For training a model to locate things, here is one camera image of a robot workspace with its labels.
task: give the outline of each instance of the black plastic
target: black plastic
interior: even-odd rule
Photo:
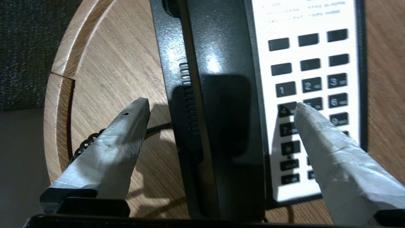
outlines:
[[[39,197],[41,207],[47,214],[53,214],[60,207],[62,201],[68,197],[95,198],[97,191],[94,189],[69,189],[69,188],[48,188]]]
[[[125,200],[69,197],[61,202],[55,214],[128,217],[130,209]]]
[[[261,221],[264,155],[245,2],[179,5],[204,153],[204,208],[211,219]]]
[[[30,218],[25,228],[306,228],[306,227],[335,227],[328,225],[306,224],[265,224],[265,223],[236,223],[222,221],[198,221],[177,219],[142,219],[142,218],[117,218],[100,216],[72,216],[72,215],[36,215]]]

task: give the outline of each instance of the keypad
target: keypad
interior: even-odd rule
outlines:
[[[313,170],[308,171],[308,180],[312,180],[315,178],[315,174],[313,173]]]
[[[300,163],[299,163],[298,159],[280,162],[281,171],[292,170],[292,169],[298,168],[299,166],[300,166]]]
[[[281,184],[287,185],[300,182],[300,174],[285,175],[281,177]]]
[[[292,116],[295,114],[296,102],[290,102],[278,105],[279,117]]]
[[[337,108],[341,106],[347,106],[347,93],[339,93],[335,95],[329,95],[329,108]]]
[[[318,43],[319,43],[319,34],[318,33],[308,34],[308,35],[303,35],[303,36],[298,37],[298,46],[300,46],[300,47],[315,45]]]
[[[293,153],[301,152],[301,145],[300,141],[293,141],[293,142],[284,142],[281,143],[281,154],[282,155],[290,155]]]
[[[339,29],[327,32],[328,42],[342,41],[347,39],[347,29]]]
[[[302,80],[303,93],[322,90],[321,77],[314,77]]]
[[[274,39],[269,41],[269,51],[277,51],[290,47],[289,38]]]
[[[347,86],[347,74],[339,73],[328,75],[328,88]]]
[[[348,38],[348,30],[340,29],[328,31],[326,39],[324,38],[325,40],[321,40],[321,37],[322,36],[320,36],[320,33],[312,33],[296,36],[295,39],[298,39],[298,47],[303,47],[302,50],[304,50],[310,48],[305,46],[319,45],[322,42],[325,44],[326,42],[343,41]],[[268,40],[269,51],[273,52],[284,49],[297,48],[297,43],[290,42],[290,39],[294,39],[294,37]],[[297,106],[296,101],[299,100],[299,98],[297,99],[297,96],[295,95],[302,95],[305,98],[303,102],[316,110],[324,110],[328,108],[333,109],[337,107],[347,106],[348,94],[345,92],[334,93],[333,91],[341,91],[335,88],[348,85],[349,71],[346,71],[347,67],[339,66],[347,65],[349,64],[349,62],[350,55],[347,54],[346,51],[342,51],[337,53],[335,52],[329,56],[313,56],[312,58],[303,57],[300,59],[299,62],[299,70],[295,68],[297,64],[296,62],[285,62],[281,64],[271,65],[271,76],[277,77],[274,78],[274,80],[277,81],[277,84],[275,84],[276,97],[283,97],[282,99],[280,99],[282,103],[279,102],[277,104],[277,116],[278,118],[280,118],[279,121],[281,121],[281,123],[278,125],[281,137],[280,139],[278,139],[281,141],[278,144],[278,150],[281,151],[282,155],[280,156],[280,160],[278,160],[277,162],[280,165],[280,170],[278,170],[278,172],[280,172],[279,177],[281,178],[282,185],[299,182],[308,183],[309,180],[311,180],[310,182],[313,182],[315,180],[315,174],[313,170],[302,170],[302,172],[300,171],[301,175],[307,174],[307,177],[303,177],[305,180],[300,180],[300,174],[298,173],[283,175],[283,173],[285,172],[296,172],[296,170],[300,169],[300,160],[301,166],[311,169],[311,162],[309,160],[309,157],[307,157],[306,154],[301,155],[302,152],[305,152],[305,149],[301,149],[301,141],[296,140],[299,139],[299,137],[296,138],[296,136],[292,136],[298,134],[298,129],[296,128],[295,123],[290,122],[290,120],[292,120],[291,116],[295,114],[295,109]],[[328,75],[328,73],[324,74],[324,71],[313,71],[321,68],[328,69],[328,67],[335,67],[334,69],[337,70],[337,72],[335,71],[336,73]],[[333,111],[337,112],[332,112],[329,115],[328,110],[326,110],[325,113],[329,115],[329,120],[334,126],[344,126],[349,124],[349,113],[339,111],[339,109],[334,109]],[[349,135],[348,131],[342,130],[342,132],[346,135]]]
[[[342,126],[349,124],[349,114],[347,112],[330,115],[329,119],[335,126]]]
[[[348,63],[349,63],[349,54],[342,54],[342,55],[336,55],[336,56],[329,57],[329,66],[330,67],[344,65],[344,64],[348,64]]]
[[[322,110],[323,109],[322,97],[316,97],[316,98],[312,98],[312,99],[303,100],[303,102],[306,105],[315,108],[316,110]]]
[[[302,60],[300,62],[300,65],[301,65],[301,71],[319,69],[319,68],[321,68],[321,59],[313,58],[313,59]]]
[[[291,63],[282,63],[271,66],[271,75],[277,76],[282,74],[288,74],[292,72]]]
[[[295,123],[282,123],[280,124],[280,136],[290,136],[298,134],[298,129],[295,127]]]
[[[286,82],[276,84],[276,94],[277,97],[285,97],[290,95],[295,95],[295,82]]]

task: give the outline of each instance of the black cord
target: black cord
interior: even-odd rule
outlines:
[[[158,125],[156,127],[148,128],[148,129],[146,129],[145,139],[155,135],[156,133],[159,133],[161,130],[171,129],[171,128],[172,128],[172,123],[165,123],[162,125]]]
[[[148,128],[148,129],[146,129],[146,134],[145,134],[144,139],[147,139],[147,138],[159,133],[161,130],[170,129],[170,128],[172,128],[172,123],[165,123],[162,125]],[[78,158],[87,149],[87,147],[89,147],[91,144],[93,144],[93,142],[101,135],[101,133],[103,133],[104,130],[105,129],[101,129],[98,133],[91,134],[86,140],[84,140],[80,144],[79,148],[73,154],[73,157],[72,157],[72,159],[70,159],[67,166],[69,166],[76,158]]]

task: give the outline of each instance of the wood grain surface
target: wood grain surface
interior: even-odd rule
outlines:
[[[365,2],[369,152],[405,184],[405,1]],[[58,75],[49,79],[44,122],[51,180],[64,166],[56,156],[64,156],[56,132],[68,134],[68,127],[52,124],[64,118],[63,123],[67,123],[68,114],[62,110],[71,109],[73,150],[90,134],[105,128],[138,97],[149,99],[149,127],[170,121],[148,0],[84,0],[64,36],[52,70]],[[63,81],[73,86],[73,80],[72,105],[66,108],[67,99],[61,96],[65,93],[58,87]],[[131,217],[188,218],[172,131],[144,142],[131,180],[127,196]],[[270,222],[332,223],[322,199],[269,210],[266,217]]]
[[[74,80],[51,73],[44,108],[45,159],[53,182],[65,170],[72,155],[70,109]]]

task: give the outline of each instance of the number button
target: number button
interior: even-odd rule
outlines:
[[[281,154],[290,155],[301,152],[300,141],[281,143]]]
[[[347,93],[339,93],[335,95],[329,95],[329,108],[336,108],[341,106],[347,106]]]
[[[315,178],[315,174],[313,173],[313,170],[308,171],[308,180],[312,180]]]
[[[347,74],[339,73],[328,75],[328,88],[347,86]]]
[[[296,102],[278,105],[279,117],[292,116],[295,114]]]
[[[302,80],[303,92],[313,92],[322,90],[321,77],[314,77]]]
[[[335,126],[342,126],[349,124],[349,114],[347,112],[330,115],[329,119]]]
[[[312,99],[304,100],[304,103],[310,107],[315,108],[316,110],[322,110],[322,97],[316,97]]]
[[[300,182],[300,174],[292,174],[292,175],[285,175],[281,177],[281,184],[282,185],[287,185],[287,184],[292,184]]]
[[[300,167],[300,163],[299,163],[298,159],[280,162],[281,171],[292,170],[292,169],[295,169],[298,167]]]
[[[280,136],[290,136],[298,134],[298,129],[295,127],[295,123],[282,123],[280,124]]]
[[[276,84],[276,94],[277,97],[285,97],[290,95],[295,95],[295,82],[286,82]]]

